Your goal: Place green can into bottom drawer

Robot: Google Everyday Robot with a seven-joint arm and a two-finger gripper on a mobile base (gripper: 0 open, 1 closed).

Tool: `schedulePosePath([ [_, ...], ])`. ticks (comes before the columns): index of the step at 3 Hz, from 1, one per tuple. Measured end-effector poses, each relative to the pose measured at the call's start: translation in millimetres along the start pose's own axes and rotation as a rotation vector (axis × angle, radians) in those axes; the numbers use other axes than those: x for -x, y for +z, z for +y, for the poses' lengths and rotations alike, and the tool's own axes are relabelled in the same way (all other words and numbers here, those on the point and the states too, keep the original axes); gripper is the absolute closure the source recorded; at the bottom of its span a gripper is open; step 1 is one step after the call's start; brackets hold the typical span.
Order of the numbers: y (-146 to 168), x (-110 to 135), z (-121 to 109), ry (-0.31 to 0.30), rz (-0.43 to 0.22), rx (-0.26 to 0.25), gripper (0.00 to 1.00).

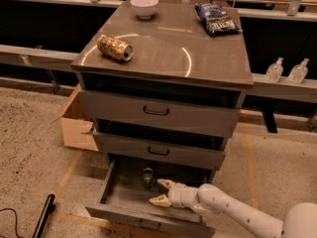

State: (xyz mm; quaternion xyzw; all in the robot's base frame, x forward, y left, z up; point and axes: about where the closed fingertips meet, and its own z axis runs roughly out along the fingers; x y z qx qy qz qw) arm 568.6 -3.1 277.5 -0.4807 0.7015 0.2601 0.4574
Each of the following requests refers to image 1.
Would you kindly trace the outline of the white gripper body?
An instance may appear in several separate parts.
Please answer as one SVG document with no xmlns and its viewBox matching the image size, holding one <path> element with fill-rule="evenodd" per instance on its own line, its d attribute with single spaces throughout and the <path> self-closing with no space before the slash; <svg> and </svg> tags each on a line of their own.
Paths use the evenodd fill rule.
<svg viewBox="0 0 317 238">
<path fill-rule="evenodd" d="M 192 209 L 199 203 L 198 188 L 180 182 L 170 187 L 167 197 L 171 205 L 177 208 Z"/>
</svg>

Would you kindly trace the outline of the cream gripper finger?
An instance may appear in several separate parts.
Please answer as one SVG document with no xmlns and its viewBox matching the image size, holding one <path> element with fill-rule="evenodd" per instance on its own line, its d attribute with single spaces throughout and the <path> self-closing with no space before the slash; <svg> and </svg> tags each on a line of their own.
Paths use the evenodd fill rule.
<svg viewBox="0 0 317 238">
<path fill-rule="evenodd" d="M 149 202 L 155 206 L 170 207 L 171 203 L 165 194 L 149 199 Z"/>
<path fill-rule="evenodd" d="M 171 187 L 174 185 L 174 182 L 170 179 L 165 179 L 165 178 L 158 178 L 157 183 L 166 189 L 171 189 Z"/>
</svg>

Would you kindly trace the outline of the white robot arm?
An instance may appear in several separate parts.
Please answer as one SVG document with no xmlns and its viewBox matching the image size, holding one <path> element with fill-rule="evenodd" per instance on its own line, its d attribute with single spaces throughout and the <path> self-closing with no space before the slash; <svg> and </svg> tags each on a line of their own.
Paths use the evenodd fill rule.
<svg viewBox="0 0 317 238">
<path fill-rule="evenodd" d="M 240 202 L 211 183 L 193 187 L 159 178 L 158 184 L 167 189 L 167 194 L 151 198 L 153 205 L 189 208 L 206 219 L 221 211 L 257 238 L 317 238 L 316 203 L 296 204 L 279 220 Z"/>
</svg>

